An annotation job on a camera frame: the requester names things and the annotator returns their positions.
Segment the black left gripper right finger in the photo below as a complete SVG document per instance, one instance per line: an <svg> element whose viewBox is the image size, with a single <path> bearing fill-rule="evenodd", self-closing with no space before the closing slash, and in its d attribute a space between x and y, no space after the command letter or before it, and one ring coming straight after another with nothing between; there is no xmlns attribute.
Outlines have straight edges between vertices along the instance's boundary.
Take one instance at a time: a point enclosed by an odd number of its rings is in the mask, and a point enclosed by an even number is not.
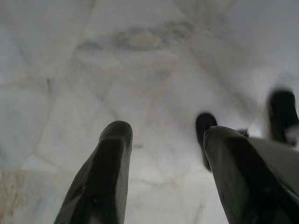
<svg viewBox="0 0 299 224"><path fill-rule="evenodd" d="M205 132L204 148L229 223L298 223L297 151L223 126Z"/></svg>

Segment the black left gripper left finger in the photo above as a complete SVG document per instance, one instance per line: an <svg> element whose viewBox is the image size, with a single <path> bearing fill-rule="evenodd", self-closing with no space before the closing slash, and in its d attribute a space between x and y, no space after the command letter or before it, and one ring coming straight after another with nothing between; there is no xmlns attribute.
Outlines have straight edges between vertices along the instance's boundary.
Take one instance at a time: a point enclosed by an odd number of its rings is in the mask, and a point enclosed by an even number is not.
<svg viewBox="0 0 299 224"><path fill-rule="evenodd" d="M56 224L124 223L133 132L114 121L77 172L55 219Z"/></svg>

